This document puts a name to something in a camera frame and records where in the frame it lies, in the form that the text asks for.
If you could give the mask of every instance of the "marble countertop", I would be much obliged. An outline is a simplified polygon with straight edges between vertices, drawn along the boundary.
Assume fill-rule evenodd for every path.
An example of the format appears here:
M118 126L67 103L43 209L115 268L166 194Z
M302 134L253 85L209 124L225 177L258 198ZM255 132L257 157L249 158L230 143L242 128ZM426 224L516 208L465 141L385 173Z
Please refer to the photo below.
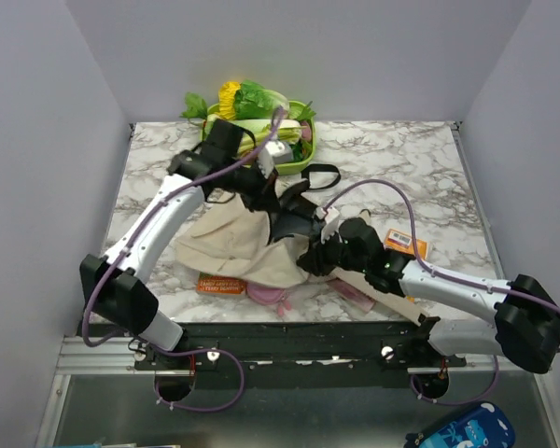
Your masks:
M315 161L337 165L343 180L333 189L307 193L310 200L325 202L361 179L388 179L400 185L411 199L418 236L432 243L429 261L462 273L495 278L482 224L447 123L318 122L316 131ZM174 154L193 147L198 140L199 129L186 122L137 124L106 246L121 238L149 204ZM179 233L209 206L195 213ZM347 217L363 208L371 210L372 224L382 238L390 228L409 232L404 204L396 193L379 185L352 191L337 203L337 208ZM198 273L175 260L173 244L174 240L163 251L147 285L160 300L160 309L178 322L402 319L379 303L363 314L325 284L292 288L287 297L292 309L284 315L279 315L274 306L261 306L247 297L199 295L195 292ZM435 302L416 303L430 315L469 317Z

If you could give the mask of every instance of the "black strap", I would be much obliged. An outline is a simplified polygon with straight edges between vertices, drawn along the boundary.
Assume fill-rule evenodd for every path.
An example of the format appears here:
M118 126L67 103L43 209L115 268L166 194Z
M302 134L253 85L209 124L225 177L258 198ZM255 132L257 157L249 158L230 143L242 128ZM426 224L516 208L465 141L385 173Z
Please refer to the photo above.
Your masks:
M311 179L309 178L310 173L336 173L336 177L329 184L323 187L316 187L313 189L311 188ZM309 166L307 166L307 168L301 171L301 177L309 181L310 187L308 188L307 191L331 189L332 187L338 185L338 182L340 182L340 179L342 178L338 167L336 165L330 165L329 163L311 163Z

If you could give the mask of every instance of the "basket of vegetables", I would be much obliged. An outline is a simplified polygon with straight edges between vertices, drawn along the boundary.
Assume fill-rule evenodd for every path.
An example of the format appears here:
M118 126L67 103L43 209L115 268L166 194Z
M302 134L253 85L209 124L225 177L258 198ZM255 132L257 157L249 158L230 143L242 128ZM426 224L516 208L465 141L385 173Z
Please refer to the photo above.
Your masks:
M245 80L241 83L229 81L218 93L219 103L207 106L197 93L187 93L187 110L181 115L185 119L202 119L202 140L209 134L217 119L226 119L249 130L255 135L257 144L270 133L270 118L273 111L282 106L288 111L282 121L277 138L285 146L285 152L276 157L276 169L280 175L300 173L315 154L315 112L299 101L289 101L277 91L265 89L257 82ZM245 135L239 146L239 156L244 157L254 149L253 140Z

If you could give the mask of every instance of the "gray wall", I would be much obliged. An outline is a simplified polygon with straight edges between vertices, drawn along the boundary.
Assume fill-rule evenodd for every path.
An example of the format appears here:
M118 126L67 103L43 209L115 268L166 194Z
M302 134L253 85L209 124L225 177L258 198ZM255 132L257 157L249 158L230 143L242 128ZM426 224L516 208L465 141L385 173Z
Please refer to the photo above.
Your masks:
M128 125L60 0L0 1L0 446L32 446Z
M462 129L508 276L560 304L560 0L534 0ZM553 371L560 397L560 355Z
M462 119L529 0L67 0L122 109L251 77L325 119Z

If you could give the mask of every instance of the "green bowl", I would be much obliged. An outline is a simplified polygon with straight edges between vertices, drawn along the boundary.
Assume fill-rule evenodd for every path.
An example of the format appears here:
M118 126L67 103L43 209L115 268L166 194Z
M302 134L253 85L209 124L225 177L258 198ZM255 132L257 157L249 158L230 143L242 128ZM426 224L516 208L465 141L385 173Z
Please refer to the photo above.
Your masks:
M292 105L305 105L304 103L301 103L300 101L290 101L290 103ZM209 114L216 114L219 111L219 105L215 104L215 105L210 105L207 109L207 115ZM314 121L312 119L308 119L307 122L309 123L309 126L311 127L311 154L309 154L309 156L307 156L307 159L304 159L302 161L294 161L292 163L281 163L279 165L276 165L276 169L278 170L278 174L280 175L296 175L298 173L300 173L302 170L304 170L307 165L311 162L311 160L313 159L314 155L315 155L315 125L314 125ZM202 130L202 140L205 138L204 132Z

